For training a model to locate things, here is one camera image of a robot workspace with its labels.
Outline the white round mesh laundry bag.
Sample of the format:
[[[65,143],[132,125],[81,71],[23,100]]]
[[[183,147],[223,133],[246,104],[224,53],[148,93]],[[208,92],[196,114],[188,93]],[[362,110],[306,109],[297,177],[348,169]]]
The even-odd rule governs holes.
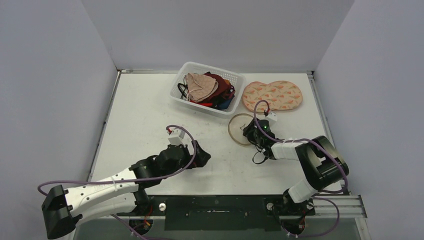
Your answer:
[[[239,113],[234,115],[227,125],[229,137],[239,146],[248,147],[252,144],[243,135],[243,130],[253,120],[253,116],[247,113]]]

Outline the dark red garment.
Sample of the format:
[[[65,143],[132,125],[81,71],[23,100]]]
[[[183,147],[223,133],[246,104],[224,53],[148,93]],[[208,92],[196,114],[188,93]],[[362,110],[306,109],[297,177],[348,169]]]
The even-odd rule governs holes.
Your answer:
[[[218,105],[234,96],[234,93],[232,92],[234,87],[228,80],[222,78],[220,75],[210,72],[207,72],[204,75],[214,78],[218,83],[218,86],[217,89],[201,103]]]

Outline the beige lace bra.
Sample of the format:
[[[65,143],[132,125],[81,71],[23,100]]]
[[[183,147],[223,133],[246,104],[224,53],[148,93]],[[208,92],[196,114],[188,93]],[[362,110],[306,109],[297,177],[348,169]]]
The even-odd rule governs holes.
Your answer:
[[[188,90],[187,100],[195,103],[210,97],[219,85],[215,78],[205,74],[188,73],[184,79]]]

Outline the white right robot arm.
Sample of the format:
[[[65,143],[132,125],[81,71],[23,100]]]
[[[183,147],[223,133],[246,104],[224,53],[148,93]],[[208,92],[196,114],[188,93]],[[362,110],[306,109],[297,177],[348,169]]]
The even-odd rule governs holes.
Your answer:
[[[327,137],[313,139],[277,139],[268,120],[254,118],[243,128],[243,136],[264,155],[264,160],[298,161],[304,179],[288,188],[282,207],[290,215],[303,207],[303,202],[329,185],[346,180],[349,167]]]

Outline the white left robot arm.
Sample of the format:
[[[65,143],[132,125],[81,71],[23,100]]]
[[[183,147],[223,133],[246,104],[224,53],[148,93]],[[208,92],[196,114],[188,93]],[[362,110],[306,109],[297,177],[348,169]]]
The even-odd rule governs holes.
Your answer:
[[[41,205],[47,238],[64,237],[78,225],[103,216],[148,213],[152,198],[147,188],[179,170],[202,168],[211,158],[196,140],[192,143],[193,154],[187,145],[170,144],[158,155],[139,160],[109,178],[77,187],[52,187]]]

